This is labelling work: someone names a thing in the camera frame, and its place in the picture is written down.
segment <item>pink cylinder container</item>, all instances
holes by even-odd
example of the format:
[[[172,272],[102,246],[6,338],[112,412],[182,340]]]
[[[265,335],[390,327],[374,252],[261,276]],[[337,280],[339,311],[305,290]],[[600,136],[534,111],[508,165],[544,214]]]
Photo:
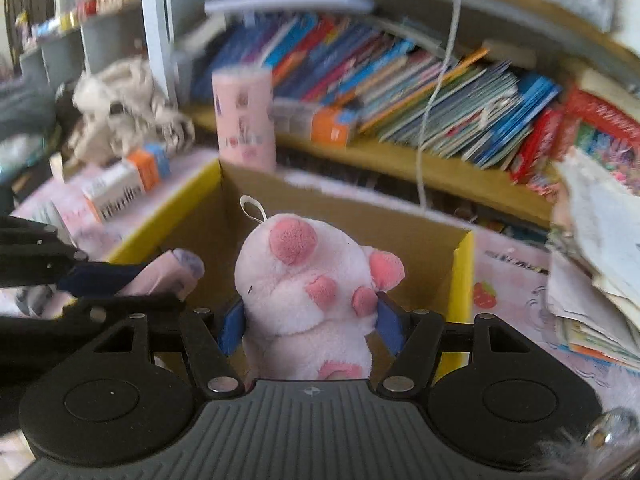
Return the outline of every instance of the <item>pink cylinder container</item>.
[[[271,69],[231,66],[214,72],[211,83],[220,158],[253,170],[274,171]]]

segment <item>white cable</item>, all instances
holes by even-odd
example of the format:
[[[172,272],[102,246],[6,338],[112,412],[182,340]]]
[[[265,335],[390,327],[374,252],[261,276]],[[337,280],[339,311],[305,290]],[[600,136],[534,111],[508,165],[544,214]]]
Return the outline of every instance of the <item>white cable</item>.
[[[420,132],[418,133],[418,150],[415,155],[415,179],[418,185],[418,198],[420,199],[420,207],[427,209],[427,196],[424,189],[424,182],[422,180],[422,152],[424,147],[424,136],[427,130],[427,121],[429,119],[429,112],[433,106],[433,102],[436,100],[440,87],[442,86],[442,80],[447,72],[449,66],[449,60],[453,51],[453,45],[456,43],[456,35],[458,33],[458,21],[460,20],[460,0],[451,0],[453,5],[453,12],[451,13],[451,25],[449,27],[449,39],[447,40],[447,47],[444,53],[444,59],[442,60],[442,68],[438,74],[436,86],[433,90],[433,94],[429,98],[427,105],[424,108],[422,115],[422,123],[420,124]]]

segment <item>red book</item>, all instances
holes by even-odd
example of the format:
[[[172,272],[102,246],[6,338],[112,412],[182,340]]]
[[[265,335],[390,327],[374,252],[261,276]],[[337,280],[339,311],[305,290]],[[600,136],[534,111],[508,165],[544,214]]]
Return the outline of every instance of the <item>red book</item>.
[[[516,184],[526,184],[542,170],[562,120],[562,112],[555,107],[542,110],[533,124],[533,131],[524,141],[509,168],[509,176]]]
[[[309,51],[324,40],[334,27],[335,23],[330,18],[320,18],[318,24],[273,69],[273,85],[276,86],[293,72],[304,61]]]
[[[587,123],[610,135],[626,141],[638,153],[640,124],[611,103],[573,86],[566,100],[564,120],[559,128],[551,157],[562,160],[575,143],[581,123]]]
[[[344,78],[353,75],[356,67],[363,62],[369,62],[369,59],[375,54],[381,54],[388,49],[385,37],[375,37],[373,40],[364,44],[360,49],[347,57],[342,63],[335,67],[331,72],[324,76],[316,86],[307,92],[302,98],[303,101],[315,101],[327,94],[329,88],[334,88]]]

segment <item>fluffy gray fur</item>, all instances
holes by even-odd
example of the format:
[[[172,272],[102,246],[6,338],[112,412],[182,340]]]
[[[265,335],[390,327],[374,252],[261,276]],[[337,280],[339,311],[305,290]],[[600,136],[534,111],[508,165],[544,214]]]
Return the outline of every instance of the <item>fluffy gray fur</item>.
[[[603,462],[614,461],[631,447],[640,446],[640,436],[635,435],[615,445],[593,448],[568,435],[562,442],[541,444],[543,458],[534,467],[553,477],[565,480],[580,480]]]

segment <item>strawberry print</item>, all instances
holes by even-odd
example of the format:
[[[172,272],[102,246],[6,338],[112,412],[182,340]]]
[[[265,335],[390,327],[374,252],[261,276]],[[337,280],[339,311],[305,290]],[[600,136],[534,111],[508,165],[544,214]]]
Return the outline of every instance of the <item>strawberry print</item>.
[[[474,305],[478,308],[493,308],[498,303],[495,289],[487,282],[477,282],[474,285]]]

